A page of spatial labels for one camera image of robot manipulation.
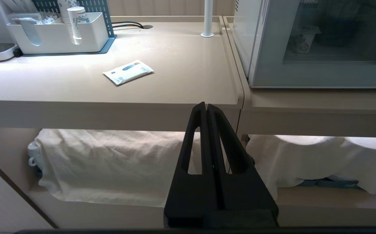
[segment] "blue pegboard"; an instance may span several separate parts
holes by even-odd
[[[57,0],[33,0],[38,11],[60,13]],[[77,0],[79,6],[85,8],[86,12],[102,12],[106,22],[107,33],[114,38],[114,31],[111,24],[109,6],[107,0]]]

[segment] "mini fridge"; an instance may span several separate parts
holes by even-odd
[[[376,88],[376,0],[237,0],[249,85]]]

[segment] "black cable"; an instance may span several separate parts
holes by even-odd
[[[141,23],[135,22],[135,21],[119,21],[119,22],[111,22],[112,24],[124,24],[124,23],[131,23],[131,24],[136,24],[139,25],[139,28],[144,28]]]
[[[132,25],[132,24],[127,24],[127,25],[115,25],[115,26],[113,26],[113,28],[128,27],[128,26],[133,26],[133,27],[138,27],[138,28],[142,28],[142,29],[143,29],[143,26],[140,26],[140,25]]]

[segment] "white packet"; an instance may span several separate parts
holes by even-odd
[[[114,68],[111,71],[103,72],[116,85],[124,84],[130,80],[134,80],[153,71],[148,65],[145,65],[140,60],[135,60],[131,63]]]

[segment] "white pole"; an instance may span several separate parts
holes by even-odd
[[[213,1],[205,0],[204,11],[204,32],[201,33],[203,37],[212,37],[214,34],[211,32],[213,25]]]

